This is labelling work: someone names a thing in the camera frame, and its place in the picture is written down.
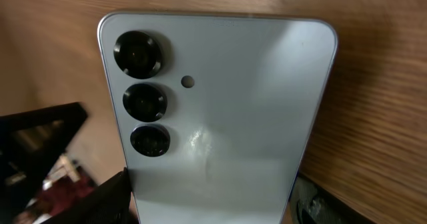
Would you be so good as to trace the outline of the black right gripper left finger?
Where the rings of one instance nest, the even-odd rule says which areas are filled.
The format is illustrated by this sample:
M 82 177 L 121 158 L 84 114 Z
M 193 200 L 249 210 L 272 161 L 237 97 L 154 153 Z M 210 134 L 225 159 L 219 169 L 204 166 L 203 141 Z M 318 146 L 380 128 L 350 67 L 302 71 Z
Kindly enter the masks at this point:
M 43 224 L 136 224 L 137 217 L 129 209 L 131 193 L 129 173 L 125 168 Z

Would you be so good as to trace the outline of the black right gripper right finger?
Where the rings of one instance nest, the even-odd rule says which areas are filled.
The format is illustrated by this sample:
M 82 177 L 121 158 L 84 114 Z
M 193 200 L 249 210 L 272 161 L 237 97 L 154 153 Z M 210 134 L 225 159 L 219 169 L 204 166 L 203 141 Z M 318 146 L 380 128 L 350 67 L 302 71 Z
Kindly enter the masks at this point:
M 292 222 L 297 224 L 374 224 L 300 173 L 292 187 L 289 208 Z

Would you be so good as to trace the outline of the light blue smartphone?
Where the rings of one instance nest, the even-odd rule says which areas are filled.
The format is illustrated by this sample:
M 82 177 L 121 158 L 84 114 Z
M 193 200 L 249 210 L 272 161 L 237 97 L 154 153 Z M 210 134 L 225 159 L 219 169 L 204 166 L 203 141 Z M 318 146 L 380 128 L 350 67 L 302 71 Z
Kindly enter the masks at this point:
M 145 82 L 167 99 L 149 126 L 165 149 L 137 148 L 145 121 L 123 98 L 143 81 L 145 51 L 161 49 Z M 280 223 L 338 47 L 321 20 L 120 11 L 97 28 L 113 112 L 141 223 Z

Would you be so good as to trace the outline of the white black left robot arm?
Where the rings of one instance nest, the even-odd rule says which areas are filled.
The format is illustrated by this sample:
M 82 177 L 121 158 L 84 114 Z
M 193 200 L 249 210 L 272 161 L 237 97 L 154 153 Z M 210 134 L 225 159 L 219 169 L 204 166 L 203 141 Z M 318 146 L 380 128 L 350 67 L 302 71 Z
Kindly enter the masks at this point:
M 78 102 L 1 117 L 2 223 L 26 208 L 87 117 Z

